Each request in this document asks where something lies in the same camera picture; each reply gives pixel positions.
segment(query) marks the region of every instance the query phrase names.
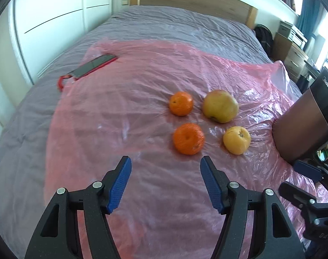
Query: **backpack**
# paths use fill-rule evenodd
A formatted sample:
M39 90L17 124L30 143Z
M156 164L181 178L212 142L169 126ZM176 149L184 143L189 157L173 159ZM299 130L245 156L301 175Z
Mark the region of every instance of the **backpack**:
M268 57L272 54L273 49L273 36L270 30L264 26L259 24L255 27L256 38L260 42L264 51L267 53Z

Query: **apple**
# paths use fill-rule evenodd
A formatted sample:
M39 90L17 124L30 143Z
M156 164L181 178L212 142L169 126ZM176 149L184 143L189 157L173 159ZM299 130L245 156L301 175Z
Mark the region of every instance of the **apple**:
M237 100L225 90L214 90L205 97L202 112L217 123L227 123L237 116Z
M244 127L231 127L225 132L223 142L230 153L241 155L248 149L251 137Z

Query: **midea logo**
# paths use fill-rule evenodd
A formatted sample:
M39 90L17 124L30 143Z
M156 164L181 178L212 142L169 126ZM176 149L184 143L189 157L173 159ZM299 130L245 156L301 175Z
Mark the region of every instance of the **midea logo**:
M323 78L322 78L322 81L326 84L326 86L327 86L327 88L328 88L328 82L327 82L326 77L323 77Z

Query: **pink plastic bag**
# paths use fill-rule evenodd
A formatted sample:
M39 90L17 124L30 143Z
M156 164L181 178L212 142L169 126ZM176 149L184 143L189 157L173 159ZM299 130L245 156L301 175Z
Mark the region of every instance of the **pink plastic bag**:
M312 181L294 172L273 142L273 121L293 103L270 80L287 75L281 62L237 63L186 44L152 40L101 41L83 62L104 53L119 59L64 88L47 141L44 200L47 204L59 187L73 191L101 180L128 155L132 174L119 208L107 216L123 259L211 257L224 216L213 209L200 174L204 155L247 189L277 190L289 181L316 195ZM215 123L201 113L203 98L215 89L227 90L239 102L239 114L229 123ZM177 117L168 109L177 91L194 98L188 116ZM206 137L194 156L177 153L172 144L174 130L187 122L199 124ZM251 134L243 155L221 145L231 126ZM284 206L301 236L300 211L287 201ZM251 221L250 213L241 258L249 249ZM80 218L86 256L82 223Z

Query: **mattress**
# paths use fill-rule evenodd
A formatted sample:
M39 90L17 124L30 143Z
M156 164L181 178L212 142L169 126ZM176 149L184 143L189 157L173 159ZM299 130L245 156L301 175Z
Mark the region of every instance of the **mattress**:
M245 25L179 8L132 6L84 36L53 61L28 92L0 139L0 234L18 258L25 256L45 208L46 144L61 97L57 80L77 68L87 50L105 38L174 41L233 61L272 63ZM287 73L273 75L272 81L292 101L301 95Z

